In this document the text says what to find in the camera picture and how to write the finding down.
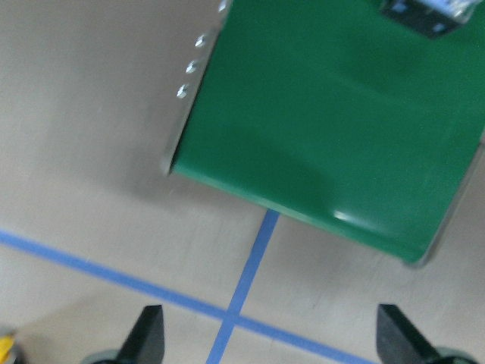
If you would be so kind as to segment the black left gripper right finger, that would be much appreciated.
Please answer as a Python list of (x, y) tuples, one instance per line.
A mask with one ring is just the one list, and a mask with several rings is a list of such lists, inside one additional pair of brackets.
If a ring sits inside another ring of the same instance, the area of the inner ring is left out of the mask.
[(397, 305), (377, 307), (377, 355), (382, 363), (437, 363), (437, 349), (407, 319)]

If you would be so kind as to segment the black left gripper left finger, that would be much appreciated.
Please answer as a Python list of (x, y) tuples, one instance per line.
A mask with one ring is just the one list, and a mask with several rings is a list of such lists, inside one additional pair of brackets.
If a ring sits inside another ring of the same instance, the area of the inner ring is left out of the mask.
[(116, 355), (116, 363), (162, 363), (164, 314), (162, 305), (145, 306)]

